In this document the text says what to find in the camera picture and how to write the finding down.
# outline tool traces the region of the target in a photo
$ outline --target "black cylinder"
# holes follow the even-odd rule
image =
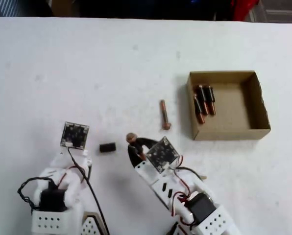
[[[204,92],[206,95],[207,102],[214,102],[215,101],[214,90],[211,86],[204,87]]]
[[[99,150],[101,153],[107,153],[107,152],[112,152],[112,151],[116,151],[116,143],[105,143],[105,144],[101,144],[99,145]]]
[[[199,87],[196,90],[196,93],[197,93],[199,101],[202,101],[202,102],[206,102],[207,101],[206,95],[205,95],[205,92],[204,92],[204,89],[203,89],[202,85],[199,85]]]

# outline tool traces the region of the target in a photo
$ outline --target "screw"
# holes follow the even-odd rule
[[[204,91],[205,91],[207,103],[209,106],[209,112],[211,115],[216,115],[216,108],[215,108],[215,104],[214,104],[215,97],[214,97],[213,88],[211,86],[205,86]]]
[[[163,99],[160,100],[160,107],[161,107],[162,118],[163,118],[162,129],[169,130],[171,127],[171,123],[169,123],[169,121],[168,121],[166,104],[165,104],[165,101]]]
[[[199,85],[196,92],[197,92],[197,96],[198,96],[198,101],[200,101],[202,106],[203,106],[202,108],[204,110],[204,115],[208,115],[209,112],[208,112],[207,103],[206,103],[207,99],[206,99],[206,95],[205,95],[203,86]]]
[[[200,106],[200,103],[197,99],[197,95],[194,94],[194,105],[195,105],[195,113],[196,113],[196,117],[198,119],[198,123],[199,124],[204,124],[205,123],[205,120],[204,120],[204,117],[202,115],[202,109],[201,109],[201,106]]]

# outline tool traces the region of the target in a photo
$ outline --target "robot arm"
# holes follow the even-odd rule
[[[132,153],[134,152],[129,152],[130,159],[134,157]],[[134,168],[171,215],[176,216],[177,223],[172,228],[171,235],[241,234],[229,213],[201,177],[193,173],[193,170],[181,167],[183,157],[166,137],[154,142],[145,156],[146,159]]]

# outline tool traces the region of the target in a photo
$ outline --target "white table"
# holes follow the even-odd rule
[[[266,137],[191,140],[185,83],[208,70],[257,72]],[[292,234],[292,24],[0,18],[1,235],[30,234],[16,191],[59,151],[65,121],[90,126],[91,182],[112,235],[163,235],[174,221],[131,166],[128,132],[166,135],[244,235]],[[115,153],[97,153],[112,141]]]

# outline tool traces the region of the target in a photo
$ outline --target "cardboard box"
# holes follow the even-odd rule
[[[194,90],[198,85],[214,89],[217,114],[199,124]],[[190,72],[188,93],[193,138],[200,140],[258,140],[270,132],[262,91],[254,71]]]

